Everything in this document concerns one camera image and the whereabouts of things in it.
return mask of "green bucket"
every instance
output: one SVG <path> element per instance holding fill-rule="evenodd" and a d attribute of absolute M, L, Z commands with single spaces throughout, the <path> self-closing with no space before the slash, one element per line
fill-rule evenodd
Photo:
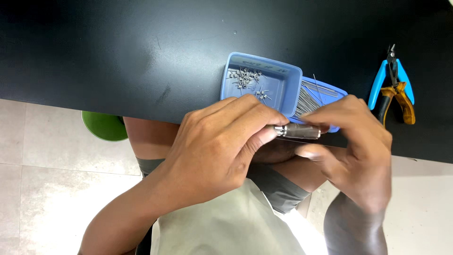
<path fill-rule="evenodd" d="M 82 111 L 82 121 L 88 131 L 99 139 L 107 142 L 120 142 L 127 139 L 122 117 Z"/>

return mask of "blue plastic container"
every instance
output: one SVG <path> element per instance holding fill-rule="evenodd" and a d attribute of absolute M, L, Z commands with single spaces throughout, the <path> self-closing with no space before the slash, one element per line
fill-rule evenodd
<path fill-rule="evenodd" d="M 252 80 L 252 88 L 238 89 L 236 78 L 229 78 L 229 69 L 250 68 L 251 70 L 261 71 L 258 84 Z M 222 89 L 220 100 L 228 97 L 240 97 L 244 94 L 253 94 L 255 91 L 266 91 L 266 95 L 271 98 L 260 100 L 262 104 L 281 112 L 286 117 L 291 117 L 296 111 L 299 90 L 302 82 L 302 70 L 290 64 L 275 61 L 254 55 L 233 52 L 228 56 L 223 72 Z"/>
<path fill-rule="evenodd" d="M 311 82 L 311 83 L 315 83 L 315 80 L 312 79 L 312 78 L 308 78 L 308 77 L 302 77 L 302 80 L 304 81 L 308 81 L 308 82 Z M 319 93 L 316 91 L 316 90 L 312 90 L 312 89 L 308 89 L 307 87 L 305 86 L 302 86 L 301 89 L 305 89 L 305 91 L 307 91 L 307 93 L 320 105 L 320 106 L 323 106 L 323 105 L 326 105 L 326 104 L 330 104 L 330 103 L 333 103 L 337 100 L 340 100 L 341 98 L 343 98 L 344 96 L 347 95 L 347 92 L 342 90 L 342 89 L 339 89 L 337 87 L 334 87 L 330 84 L 327 84 L 327 83 L 324 83 L 324 82 L 321 82 L 321 81 L 318 81 L 316 80 L 317 84 L 320 85 L 320 86 L 323 86 L 323 87 L 326 87 L 326 88 L 330 88 L 330 89 L 333 89 L 335 90 L 336 92 L 338 92 L 338 97 L 333 97 L 333 96 L 329 96 L 329 95 L 326 95 L 326 94 L 323 94 L 321 93 L 321 99 L 323 100 L 323 102 L 321 102 L 321 100 L 319 100 Z M 294 123 L 300 123 L 300 124 L 303 124 L 304 122 L 299 120 L 297 117 L 290 117 L 288 118 L 289 121 L 291 122 L 294 122 Z M 330 129 L 329 129 L 329 133 L 335 133 L 337 132 L 338 130 L 340 130 L 339 127 L 336 127 L 336 126 L 331 126 Z"/>

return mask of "black table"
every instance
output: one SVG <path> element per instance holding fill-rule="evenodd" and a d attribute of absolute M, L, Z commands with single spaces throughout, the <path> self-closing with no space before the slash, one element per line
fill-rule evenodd
<path fill-rule="evenodd" d="M 416 124 L 387 115 L 393 154 L 453 163 L 447 0 L 3 1 L 0 98 L 179 123 L 219 100 L 238 51 L 299 66 L 366 101 L 388 45 Z M 338 133 L 322 140 L 345 146 Z"/>

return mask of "blue pliers handle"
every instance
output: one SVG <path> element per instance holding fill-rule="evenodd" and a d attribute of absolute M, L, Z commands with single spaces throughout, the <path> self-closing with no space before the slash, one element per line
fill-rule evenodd
<path fill-rule="evenodd" d="M 407 77 L 406 71 L 404 71 L 403 65 L 401 65 L 400 60 L 396 59 L 398 64 L 398 80 L 401 82 L 406 82 L 406 87 L 404 92 L 406 93 L 409 100 L 414 104 L 414 93 L 412 92 L 412 87 L 410 85 L 409 77 Z M 377 72 L 376 78 L 374 79 L 373 86 L 371 87 L 370 98 L 368 99 L 368 108 L 370 110 L 374 109 L 376 105 L 377 96 L 381 90 L 382 83 L 386 78 L 386 65 L 388 64 L 387 60 L 384 60 Z"/>

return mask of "hand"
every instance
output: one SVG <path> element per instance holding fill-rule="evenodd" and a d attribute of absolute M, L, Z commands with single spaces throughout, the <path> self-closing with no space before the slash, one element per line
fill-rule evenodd
<path fill-rule="evenodd" d="M 265 125 L 288 122 L 252 95 L 190 112 L 166 160 L 147 178 L 164 180 L 171 192 L 165 196 L 178 200 L 171 210 L 206 202 L 242 185 L 255 152 L 276 137 Z"/>
<path fill-rule="evenodd" d="M 348 95 L 302 116 L 318 125 L 335 125 L 348 139 L 347 153 L 337 159 L 327 148 L 309 144 L 296 154 L 322 166 L 326 178 L 367 213 L 385 209 L 391 197 L 392 135 L 362 99 Z"/>

